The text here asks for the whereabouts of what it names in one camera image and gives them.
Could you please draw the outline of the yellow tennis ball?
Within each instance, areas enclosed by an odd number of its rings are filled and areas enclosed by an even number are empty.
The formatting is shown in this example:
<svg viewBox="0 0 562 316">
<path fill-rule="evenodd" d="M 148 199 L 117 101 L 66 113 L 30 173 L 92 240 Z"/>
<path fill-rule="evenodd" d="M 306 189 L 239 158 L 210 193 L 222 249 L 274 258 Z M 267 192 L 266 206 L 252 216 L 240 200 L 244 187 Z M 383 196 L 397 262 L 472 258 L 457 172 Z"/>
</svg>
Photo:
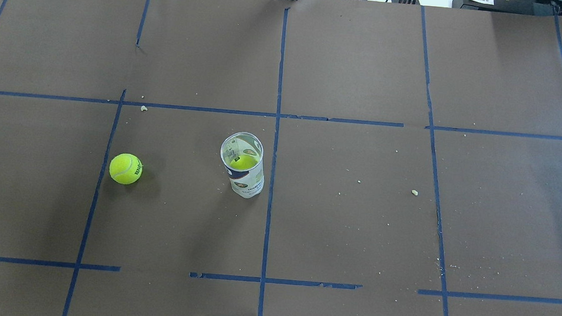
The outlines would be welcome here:
<svg viewBox="0 0 562 316">
<path fill-rule="evenodd" d="M 130 185 L 141 177 L 143 163 L 133 154 L 121 153 L 113 157 L 108 169 L 111 179 L 115 182 Z"/>
</svg>

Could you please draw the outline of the clear tennis ball can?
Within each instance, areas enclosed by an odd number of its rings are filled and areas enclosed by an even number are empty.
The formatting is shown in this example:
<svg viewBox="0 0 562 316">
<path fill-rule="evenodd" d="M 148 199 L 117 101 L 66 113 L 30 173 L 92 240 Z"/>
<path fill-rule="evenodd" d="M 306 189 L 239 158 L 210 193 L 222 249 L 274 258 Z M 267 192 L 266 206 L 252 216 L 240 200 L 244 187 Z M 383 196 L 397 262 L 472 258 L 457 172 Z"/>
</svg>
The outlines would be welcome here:
<svg viewBox="0 0 562 316">
<path fill-rule="evenodd" d="M 237 132 L 228 136 L 220 146 L 220 156 L 236 194 L 250 199 L 263 190 L 264 147 L 254 134 Z"/>
</svg>

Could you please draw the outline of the tennis ball inside can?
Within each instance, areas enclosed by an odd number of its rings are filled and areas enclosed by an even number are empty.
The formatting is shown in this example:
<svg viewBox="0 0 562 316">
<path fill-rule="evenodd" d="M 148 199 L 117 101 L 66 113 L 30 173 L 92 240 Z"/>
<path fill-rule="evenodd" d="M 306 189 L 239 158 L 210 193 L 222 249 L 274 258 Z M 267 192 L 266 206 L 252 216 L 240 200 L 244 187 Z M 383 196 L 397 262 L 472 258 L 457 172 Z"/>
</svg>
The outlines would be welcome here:
<svg viewBox="0 0 562 316">
<path fill-rule="evenodd" d="M 243 172 L 246 170 L 250 170 L 258 164 L 258 159 L 255 156 L 249 154 L 242 154 L 240 156 L 236 156 L 234 159 L 231 159 L 230 163 L 228 164 L 230 168 L 238 171 Z"/>
</svg>

